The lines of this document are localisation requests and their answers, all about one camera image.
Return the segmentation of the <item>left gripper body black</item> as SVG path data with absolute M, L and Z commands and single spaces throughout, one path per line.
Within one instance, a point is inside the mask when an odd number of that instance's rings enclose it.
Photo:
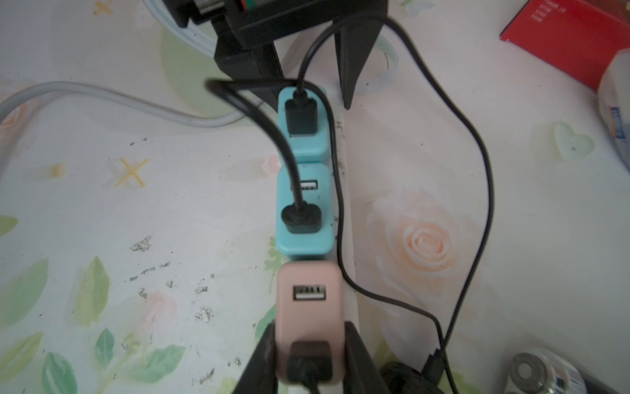
M 244 49 L 356 13 L 386 14 L 389 8 L 387 1 L 364 0 L 163 1 L 162 5 L 177 27 L 209 23 L 215 36 L 226 34 Z

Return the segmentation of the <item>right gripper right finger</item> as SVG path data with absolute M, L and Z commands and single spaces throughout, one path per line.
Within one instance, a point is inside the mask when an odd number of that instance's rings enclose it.
M 344 394 L 387 394 L 389 389 L 359 335 L 350 321 L 345 322 Z

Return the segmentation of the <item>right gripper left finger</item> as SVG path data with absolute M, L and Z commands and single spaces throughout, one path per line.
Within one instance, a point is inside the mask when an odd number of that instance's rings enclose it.
M 265 329 L 238 381 L 238 394 L 277 394 L 275 323 Z

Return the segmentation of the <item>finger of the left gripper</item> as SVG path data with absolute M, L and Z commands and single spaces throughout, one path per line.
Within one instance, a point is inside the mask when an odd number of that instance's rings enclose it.
M 280 80 L 282 65 L 274 44 L 243 49 L 238 41 L 218 41 L 214 60 L 232 80 Z
M 336 60 L 344 108 L 351 108 L 361 72 L 381 32 L 382 23 L 361 21 L 335 34 Z

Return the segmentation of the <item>pink usb charger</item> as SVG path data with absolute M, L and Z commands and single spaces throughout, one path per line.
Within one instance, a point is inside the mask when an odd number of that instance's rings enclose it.
M 343 277 L 329 261 L 298 261 L 284 264 L 277 274 L 275 339 L 276 372 L 288 382 L 290 347 L 295 342 L 325 342 L 331 348 L 328 385 L 341 382 L 345 374 L 346 344 Z

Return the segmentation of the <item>white power strip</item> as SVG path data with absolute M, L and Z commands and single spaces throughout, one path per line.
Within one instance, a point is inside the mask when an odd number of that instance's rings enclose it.
M 281 89 L 277 124 L 298 163 L 305 201 L 317 205 L 322 212 L 322 227 L 317 233 L 294 234 L 283 223 L 282 210 L 293 205 L 294 194 L 290 190 L 289 172 L 282 164 L 277 175 L 276 248 L 289 260 L 329 259 L 343 263 L 346 273 L 353 277 L 350 208 L 346 198 L 342 199 L 342 206 L 338 200 L 347 191 L 347 181 L 341 169 L 341 159 L 345 155 L 341 123 L 329 119 L 323 100 L 309 90 L 308 97 L 317 103 L 318 129 L 310 135 L 291 134 L 285 104 L 293 99 L 294 92 L 294 87 Z

